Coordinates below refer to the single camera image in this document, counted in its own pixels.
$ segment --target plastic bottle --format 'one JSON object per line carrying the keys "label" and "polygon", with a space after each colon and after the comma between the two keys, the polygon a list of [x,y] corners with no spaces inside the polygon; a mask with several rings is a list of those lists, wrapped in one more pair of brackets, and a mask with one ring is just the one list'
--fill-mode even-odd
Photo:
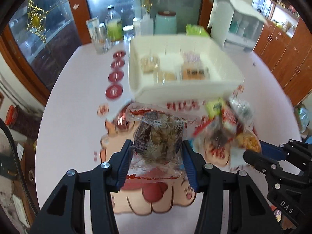
{"label": "plastic bottle", "polygon": [[154,35],[154,19],[151,18],[147,11],[145,11],[145,15],[141,19],[141,35]]}
{"label": "plastic bottle", "polygon": [[141,36],[141,19],[140,18],[134,18],[133,19],[133,27],[135,30],[135,36]]}
{"label": "plastic bottle", "polygon": [[108,15],[105,19],[107,27],[107,35],[111,42],[118,44],[123,40],[124,33],[122,31],[121,16],[114,10],[114,5],[108,6]]}

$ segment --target glass cabinet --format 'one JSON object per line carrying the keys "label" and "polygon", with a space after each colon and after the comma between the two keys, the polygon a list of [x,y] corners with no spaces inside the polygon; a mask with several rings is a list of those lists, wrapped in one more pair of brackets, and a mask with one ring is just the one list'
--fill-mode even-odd
{"label": "glass cabinet", "polygon": [[25,60],[51,91],[81,45],[68,0],[26,0],[9,28]]}

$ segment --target green package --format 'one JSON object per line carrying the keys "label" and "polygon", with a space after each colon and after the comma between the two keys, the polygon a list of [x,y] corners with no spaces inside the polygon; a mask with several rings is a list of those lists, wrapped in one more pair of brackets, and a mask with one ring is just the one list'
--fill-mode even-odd
{"label": "green package", "polygon": [[218,100],[209,101],[205,105],[205,110],[209,116],[209,119],[213,119],[215,116],[218,116],[221,114],[221,107],[224,105],[225,102],[222,98],[219,98]]}
{"label": "green package", "polygon": [[186,25],[186,35],[196,35],[196,36],[202,36],[202,37],[210,37],[208,32],[204,29],[202,26],[196,26],[196,25]]}

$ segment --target blue gripper pad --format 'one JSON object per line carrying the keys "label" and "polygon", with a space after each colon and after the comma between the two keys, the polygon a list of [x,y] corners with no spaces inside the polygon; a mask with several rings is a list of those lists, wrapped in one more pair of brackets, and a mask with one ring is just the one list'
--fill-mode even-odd
{"label": "blue gripper pad", "polygon": [[182,159],[188,182],[195,192],[202,192],[202,167],[206,163],[201,154],[195,153],[188,140],[181,145]]}
{"label": "blue gripper pad", "polygon": [[133,142],[131,140],[126,140],[121,151],[114,153],[110,157],[109,163],[112,165],[112,170],[110,177],[107,179],[107,184],[116,192],[124,186],[124,182],[126,181],[126,176],[133,157],[132,145]]}

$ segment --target white plastic container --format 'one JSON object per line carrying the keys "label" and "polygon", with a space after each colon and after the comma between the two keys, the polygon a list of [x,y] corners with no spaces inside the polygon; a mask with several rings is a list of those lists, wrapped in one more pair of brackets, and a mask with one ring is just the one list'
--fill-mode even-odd
{"label": "white plastic container", "polygon": [[[176,72],[184,60],[184,52],[200,54],[210,78],[176,80],[164,84],[154,80],[153,73],[144,74],[141,58],[150,55],[160,60],[160,69]],[[232,60],[211,39],[185,35],[139,36],[131,40],[129,84],[135,101],[152,104],[184,99],[228,97],[244,82],[244,76]]]}
{"label": "white plastic container", "polygon": [[208,27],[223,48],[251,52],[266,19],[243,0],[214,0]]}
{"label": "white plastic container", "polygon": [[143,15],[141,19],[141,35],[154,35],[154,20],[151,18],[149,14]]}

